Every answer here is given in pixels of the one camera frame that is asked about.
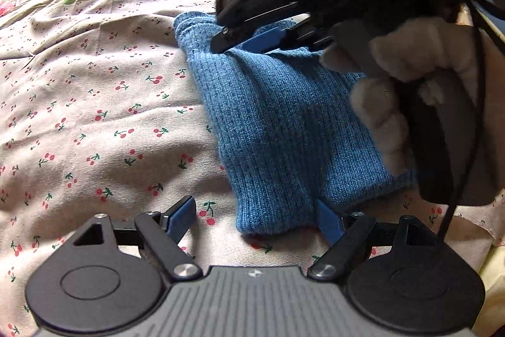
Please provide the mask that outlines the white gloved right hand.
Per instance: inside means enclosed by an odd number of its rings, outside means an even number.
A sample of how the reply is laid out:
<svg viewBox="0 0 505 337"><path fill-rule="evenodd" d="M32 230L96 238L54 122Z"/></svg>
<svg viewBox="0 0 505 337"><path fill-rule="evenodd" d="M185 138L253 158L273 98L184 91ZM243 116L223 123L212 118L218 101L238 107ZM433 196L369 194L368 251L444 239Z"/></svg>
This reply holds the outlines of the white gloved right hand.
<svg viewBox="0 0 505 337"><path fill-rule="evenodd" d="M410 131L390 78L410 82L438 68L453 69L475 102L478 76L472 28L441 18L418 18L376 37L364 50L387 75L360 80L352 89L350 104L371 132L387 171L402 174L407 168Z"/></svg>

